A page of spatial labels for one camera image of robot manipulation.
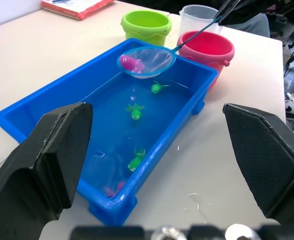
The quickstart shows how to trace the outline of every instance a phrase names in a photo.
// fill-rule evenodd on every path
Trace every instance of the table surface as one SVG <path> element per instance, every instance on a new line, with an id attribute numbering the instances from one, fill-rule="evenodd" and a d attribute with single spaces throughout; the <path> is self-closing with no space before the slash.
<path id="1" fill-rule="evenodd" d="M 121 17 L 141 8 L 115 2 L 84 21 L 40 10 L 1 25 L 0 110 L 122 42 Z M 166 46 L 173 48 L 180 17 L 169 17 L 173 29 Z M 263 216 L 241 175 L 222 108 L 240 104 L 285 120 L 282 44 L 227 27 L 221 35 L 234 44 L 235 57 L 208 93 L 201 114 L 189 121 L 137 194 L 126 225 L 225 228 L 275 222 Z M 16 146 L 0 128 L 0 163 Z M 40 239 L 66 240 L 77 225 L 100 225 L 87 208 L 76 194 L 72 208 L 47 224 Z"/>

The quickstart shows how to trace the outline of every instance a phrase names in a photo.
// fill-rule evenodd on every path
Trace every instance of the gray pants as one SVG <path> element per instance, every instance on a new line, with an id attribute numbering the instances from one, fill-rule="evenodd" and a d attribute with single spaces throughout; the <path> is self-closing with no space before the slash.
<path id="1" fill-rule="evenodd" d="M 267 38 L 270 37 L 269 21 L 267 16 L 263 13 L 254 16 L 244 23 L 229 25 L 227 27 Z"/>

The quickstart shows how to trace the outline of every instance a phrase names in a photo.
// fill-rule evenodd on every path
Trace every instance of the green bucket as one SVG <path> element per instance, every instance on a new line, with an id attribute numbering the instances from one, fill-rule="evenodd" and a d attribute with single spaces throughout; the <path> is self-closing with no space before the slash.
<path id="1" fill-rule="evenodd" d="M 170 19 L 155 11 L 132 11 L 122 17 L 121 26 L 126 39 L 135 38 L 144 42 L 163 46 L 171 30 Z"/>

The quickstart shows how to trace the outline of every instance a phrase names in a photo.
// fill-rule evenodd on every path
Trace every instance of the pink bucket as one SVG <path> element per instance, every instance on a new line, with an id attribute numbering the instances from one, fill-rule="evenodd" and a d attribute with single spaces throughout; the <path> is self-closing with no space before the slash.
<path id="1" fill-rule="evenodd" d="M 178 39 L 178 45 L 196 32 L 188 31 L 182 34 Z M 223 67 L 229 66 L 234 54 L 235 48 L 228 39 L 208 31 L 200 33 L 179 50 L 180 56 L 212 67 L 219 72 L 211 86 L 216 83 Z"/>

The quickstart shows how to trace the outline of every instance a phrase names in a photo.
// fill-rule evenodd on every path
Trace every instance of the blue plastic tray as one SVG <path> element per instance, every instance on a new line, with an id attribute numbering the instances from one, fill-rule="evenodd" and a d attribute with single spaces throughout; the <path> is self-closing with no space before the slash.
<path id="1" fill-rule="evenodd" d="M 142 41 L 128 39 L 113 47 L 0 111 L 0 126 L 19 143 L 22 143 L 43 114 L 61 106 L 80 102 L 90 96 L 91 93 L 98 94 L 101 92 L 100 89 L 116 76 L 127 78 L 128 76 L 125 73 L 120 72 L 117 66 L 117 58 L 125 51 L 146 45 L 148 44 Z M 136 193 L 190 117 L 201 111 L 204 106 L 204 97 L 217 75 L 218 72 L 215 69 L 180 56 L 177 56 L 171 68 L 159 75 L 162 80 L 170 80 L 177 85 L 185 86 L 190 97 L 181 106 L 181 110 L 175 113 L 172 120 L 164 125 L 163 131 L 157 135 L 157 140 L 147 149 L 146 157 L 142 163 L 113 198 L 106 197 L 87 181 L 88 174 L 84 172 L 90 166 L 88 166 L 89 160 L 86 158 L 77 191 L 89 201 L 89 210 L 103 223 L 122 225 L 125 222 L 137 204 Z M 151 79 L 136 79 L 135 81 L 146 81 L 145 83 L 148 83 L 147 81 L 151 81 Z M 93 109 L 93 129 L 98 131 L 99 125 L 111 124 L 109 119 L 106 120 L 107 123 L 104 123 L 103 119 L 99 120 L 99 116 L 95 115 L 95 109 L 97 110 L 95 105 Z M 96 137 L 97 134 L 99 133 L 93 130 L 91 136 Z"/>

